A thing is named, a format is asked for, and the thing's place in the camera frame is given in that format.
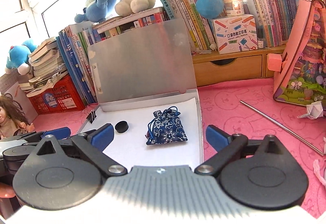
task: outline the blue gripper pad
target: blue gripper pad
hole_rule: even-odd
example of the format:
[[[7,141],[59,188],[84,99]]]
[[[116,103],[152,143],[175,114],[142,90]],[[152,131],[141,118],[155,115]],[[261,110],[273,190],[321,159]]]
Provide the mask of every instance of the blue gripper pad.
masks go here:
[[[206,140],[214,148],[214,150],[219,152],[221,149],[231,143],[232,136],[214,125],[208,125],[206,128]]]
[[[70,137],[71,130],[68,127],[63,127],[56,130],[45,131],[42,138],[45,137],[45,135],[54,135],[57,140],[61,140]]]
[[[107,123],[89,134],[87,136],[87,141],[102,152],[113,141],[114,137],[115,129],[110,123]]]

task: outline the wooden shelf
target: wooden shelf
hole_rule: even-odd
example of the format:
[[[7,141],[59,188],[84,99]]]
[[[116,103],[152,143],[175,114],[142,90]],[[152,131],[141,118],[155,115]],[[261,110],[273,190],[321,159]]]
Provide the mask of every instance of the wooden shelf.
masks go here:
[[[212,51],[211,54],[196,54],[195,56],[192,57],[192,62],[200,63],[200,62],[214,61],[220,59],[231,59],[231,58],[263,55],[268,53],[283,53],[285,47],[286,45],[282,45],[278,47],[258,49],[258,50],[248,50],[248,51],[234,52],[228,54],[219,54],[217,51]]]

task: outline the blue floral pouch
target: blue floral pouch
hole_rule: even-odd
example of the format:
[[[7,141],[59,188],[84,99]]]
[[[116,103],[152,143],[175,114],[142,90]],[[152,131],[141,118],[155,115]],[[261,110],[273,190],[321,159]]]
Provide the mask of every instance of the blue floral pouch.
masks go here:
[[[188,140],[178,117],[181,113],[178,112],[177,107],[172,106],[165,109],[163,113],[158,110],[153,114],[154,119],[148,124],[147,145]]]

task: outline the brown hair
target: brown hair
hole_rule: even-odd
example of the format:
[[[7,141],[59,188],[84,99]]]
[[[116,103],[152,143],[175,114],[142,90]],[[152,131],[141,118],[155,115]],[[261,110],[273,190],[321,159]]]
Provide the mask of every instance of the brown hair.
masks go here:
[[[16,127],[19,127],[18,122],[25,122],[27,125],[30,125],[22,110],[22,106],[12,98],[11,94],[0,95],[0,107],[6,111],[7,117],[14,121]]]

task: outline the doll hand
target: doll hand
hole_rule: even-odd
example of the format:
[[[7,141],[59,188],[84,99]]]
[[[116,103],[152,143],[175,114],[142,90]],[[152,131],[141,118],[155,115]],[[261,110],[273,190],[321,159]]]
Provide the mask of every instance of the doll hand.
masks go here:
[[[33,123],[30,125],[27,125],[26,130],[27,130],[27,132],[35,131],[35,127],[34,127]]]
[[[25,129],[26,128],[26,123],[25,122],[20,122],[19,126],[21,128],[23,128],[23,129]]]
[[[4,183],[0,183],[0,198],[12,198],[15,197],[14,189]]]

